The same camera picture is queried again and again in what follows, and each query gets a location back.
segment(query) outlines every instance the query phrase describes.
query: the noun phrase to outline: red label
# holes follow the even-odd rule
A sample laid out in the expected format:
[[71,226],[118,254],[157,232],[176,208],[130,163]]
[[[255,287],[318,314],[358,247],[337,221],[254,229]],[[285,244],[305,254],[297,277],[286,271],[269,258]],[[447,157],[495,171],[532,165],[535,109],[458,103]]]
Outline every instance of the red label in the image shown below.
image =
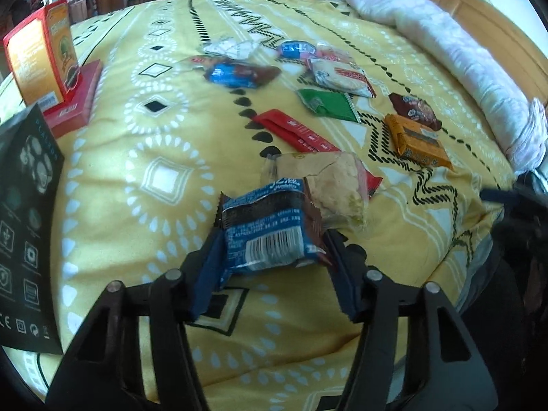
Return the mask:
[[341,68],[335,68],[335,72],[343,77],[348,77],[349,79],[359,80],[360,82],[368,83],[365,75],[358,73],[356,71],[343,70]]

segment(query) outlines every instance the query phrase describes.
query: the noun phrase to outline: orange snack package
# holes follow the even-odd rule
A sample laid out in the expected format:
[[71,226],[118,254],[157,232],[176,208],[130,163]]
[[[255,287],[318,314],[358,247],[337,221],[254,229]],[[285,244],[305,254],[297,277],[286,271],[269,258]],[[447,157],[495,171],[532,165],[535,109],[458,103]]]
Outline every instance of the orange snack package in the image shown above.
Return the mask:
[[400,156],[424,166],[443,166],[453,170],[453,164],[441,142],[435,138],[434,130],[398,114],[388,114],[384,122]]
[[30,14],[4,37],[10,70],[27,106],[47,115],[68,104],[80,82],[66,0]]

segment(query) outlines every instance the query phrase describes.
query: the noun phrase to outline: patterned bed sheet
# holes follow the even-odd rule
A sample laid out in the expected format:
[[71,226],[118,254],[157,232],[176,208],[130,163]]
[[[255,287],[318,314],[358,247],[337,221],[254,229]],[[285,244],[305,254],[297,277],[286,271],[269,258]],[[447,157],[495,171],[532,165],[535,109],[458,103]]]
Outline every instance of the patterned bed sheet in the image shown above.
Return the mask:
[[[230,90],[182,71],[180,60],[223,36],[258,41],[254,60],[282,74],[262,89]],[[365,233],[345,231],[364,246],[368,263],[400,283],[434,280],[457,301],[500,213],[482,204],[478,191],[509,187],[513,174],[464,88],[395,30],[360,20],[335,1],[160,0],[87,20],[73,27],[73,37],[80,62],[101,59],[105,69],[90,125],[59,141],[66,163],[51,283],[64,348],[109,281],[140,284],[179,266],[207,236],[220,191],[235,196],[257,188],[264,156],[291,152],[251,120],[271,108],[356,153],[384,178]],[[326,42],[354,56],[378,94],[353,98],[361,124],[306,110],[295,90],[315,83],[300,62],[276,58],[287,39]],[[429,102],[455,171],[396,156],[383,124],[393,112],[391,92]],[[9,78],[0,100],[1,118],[23,106]],[[145,387],[155,399],[146,320],[141,324]],[[213,410],[332,409],[326,406],[343,390],[359,334],[320,266],[233,277],[208,315],[188,327]],[[402,325],[398,356],[405,338]],[[7,352],[43,396],[60,358]]]

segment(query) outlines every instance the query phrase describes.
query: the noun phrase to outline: red box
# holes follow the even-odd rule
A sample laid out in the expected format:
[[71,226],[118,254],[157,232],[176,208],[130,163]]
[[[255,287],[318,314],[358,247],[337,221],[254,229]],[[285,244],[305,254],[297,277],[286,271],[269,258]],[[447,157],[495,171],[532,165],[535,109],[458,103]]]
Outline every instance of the red box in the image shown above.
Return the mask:
[[102,72],[100,60],[85,64],[80,68],[82,82],[76,89],[72,101],[65,107],[54,108],[46,122],[56,139],[89,123],[95,90]]

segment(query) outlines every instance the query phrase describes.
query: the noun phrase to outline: red snack packet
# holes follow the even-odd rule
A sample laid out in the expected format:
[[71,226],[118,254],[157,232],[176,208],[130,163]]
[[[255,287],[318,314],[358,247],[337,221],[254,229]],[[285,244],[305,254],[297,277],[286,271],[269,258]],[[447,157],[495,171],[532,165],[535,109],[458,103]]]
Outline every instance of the red snack packet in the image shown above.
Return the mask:
[[434,131],[439,131],[442,128],[441,121],[437,119],[434,110],[425,100],[413,96],[401,96],[395,92],[388,97],[400,116],[414,120]]
[[[292,145],[297,151],[303,153],[341,151],[319,134],[279,109],[271,109],[266,113],[256,115],[253,117],[253,121],[260,123],[271,133]],[[365,168],[363,170],[365,171],[363,177],[366,180],[369,197],[372,197],[383,178],[372,175]]]

